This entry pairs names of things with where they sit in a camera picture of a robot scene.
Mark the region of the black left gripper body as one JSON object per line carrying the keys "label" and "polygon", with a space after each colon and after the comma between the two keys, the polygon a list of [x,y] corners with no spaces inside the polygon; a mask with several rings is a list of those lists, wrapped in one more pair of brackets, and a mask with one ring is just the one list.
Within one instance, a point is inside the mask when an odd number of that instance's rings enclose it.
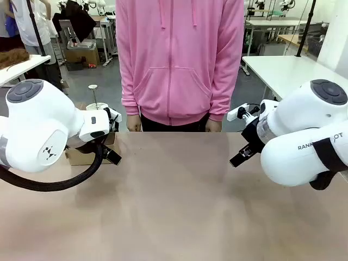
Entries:
{"label": "black left gripper body", "polygon": [[103,144],[107,136],[100,136],[91,141],[82,141],[78,136],[73,136],[68,139],[68,148],[77,149],[79,152],[95,152],[97,144]]}

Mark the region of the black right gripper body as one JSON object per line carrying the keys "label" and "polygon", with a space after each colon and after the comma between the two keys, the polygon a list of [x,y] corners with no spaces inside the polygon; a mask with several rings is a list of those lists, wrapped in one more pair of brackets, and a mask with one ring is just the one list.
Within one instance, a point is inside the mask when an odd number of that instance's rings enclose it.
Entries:
{"label": "black right gripper body", "polygon": [[244,147],[244,149],[253,153],[261,153],[265,146],[265,143],[261,141],[257,133],[258,122],[258,119],[254,119],[241,132],[242,137],[247,141],[247,145]]}

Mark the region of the person's right hand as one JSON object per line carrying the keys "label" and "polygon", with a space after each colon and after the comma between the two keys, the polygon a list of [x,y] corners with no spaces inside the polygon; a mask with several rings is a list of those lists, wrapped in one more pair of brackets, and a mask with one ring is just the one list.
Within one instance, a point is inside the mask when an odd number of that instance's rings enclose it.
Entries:
{"label": "person's right hand", "polygon": [[130,132],[140,132],[141,131],[141,117],[140,117],[140,115],[139,114],[127,115],[126,126]]}

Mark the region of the person's left hand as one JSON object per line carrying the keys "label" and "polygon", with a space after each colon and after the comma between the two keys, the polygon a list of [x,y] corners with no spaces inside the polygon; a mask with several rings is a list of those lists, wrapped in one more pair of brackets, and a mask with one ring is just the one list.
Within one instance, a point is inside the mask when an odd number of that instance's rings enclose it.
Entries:
{"label": "person's left hand", "polygon": [[222,131],[222,122],[221,121],[213,121],[211,119],[207,120],[205,126],[206,132],[221,132]]}

